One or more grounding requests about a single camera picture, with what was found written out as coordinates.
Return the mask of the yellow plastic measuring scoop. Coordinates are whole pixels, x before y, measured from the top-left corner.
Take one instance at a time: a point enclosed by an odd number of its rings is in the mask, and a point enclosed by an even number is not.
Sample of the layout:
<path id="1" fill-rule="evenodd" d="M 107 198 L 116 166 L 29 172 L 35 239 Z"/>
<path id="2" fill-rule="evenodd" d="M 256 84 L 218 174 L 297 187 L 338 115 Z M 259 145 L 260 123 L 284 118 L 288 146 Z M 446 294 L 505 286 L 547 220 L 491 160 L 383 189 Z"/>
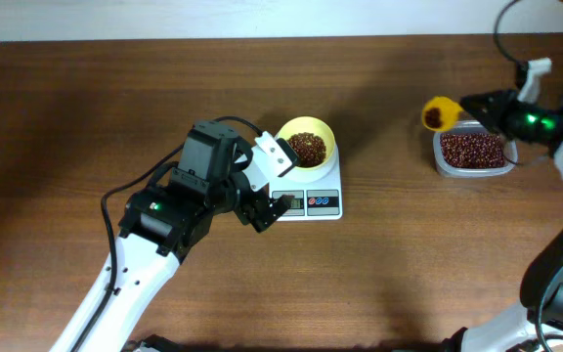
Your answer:
<path id="1" fill-rule="evenodd" d="M 434 132 L 446 132 L 455 127 L 463 113 L 461 105 L 447 97 L 434 97 L 421 112 L 423 126 Z"/>

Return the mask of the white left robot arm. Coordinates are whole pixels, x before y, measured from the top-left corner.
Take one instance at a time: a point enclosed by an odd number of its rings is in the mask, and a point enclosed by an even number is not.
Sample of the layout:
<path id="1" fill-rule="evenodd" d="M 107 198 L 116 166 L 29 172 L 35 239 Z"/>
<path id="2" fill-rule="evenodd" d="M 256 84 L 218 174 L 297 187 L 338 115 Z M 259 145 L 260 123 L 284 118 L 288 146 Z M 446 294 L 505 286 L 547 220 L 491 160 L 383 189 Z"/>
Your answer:
<path id="1" fill-rule="evenodd" d="M 118 224 L 100 200 L 109 254 L 102 271 L 53 345 L 55 351 L 119 351 L 161 288 L 175 275 L 215 216 L 233 212 L 261 233 L 290 209 L 271 198 L 271 181 L 299 157 L 266 131 L 246 141 L 229 118 L 199 121 L 185 142 L 140 176 Z"/>

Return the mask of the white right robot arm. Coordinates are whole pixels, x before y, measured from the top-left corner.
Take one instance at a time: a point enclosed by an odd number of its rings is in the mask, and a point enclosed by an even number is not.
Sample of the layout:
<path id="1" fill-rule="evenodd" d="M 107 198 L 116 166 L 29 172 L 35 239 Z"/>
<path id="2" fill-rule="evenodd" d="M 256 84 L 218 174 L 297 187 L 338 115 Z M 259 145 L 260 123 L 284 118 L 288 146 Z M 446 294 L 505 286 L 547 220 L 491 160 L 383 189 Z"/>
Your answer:
<path id="1" fill-rule="evenodd" d="M 545 110 L 520 92 L 465 96 L 461 107 L 488 131 L 547 149 L 563 183 L 563 99 Z M 518 303 L 475 328 L 443 340 L 441 350 L 550 351 L 563 344 L 563 229 L 529 265 Z"/>

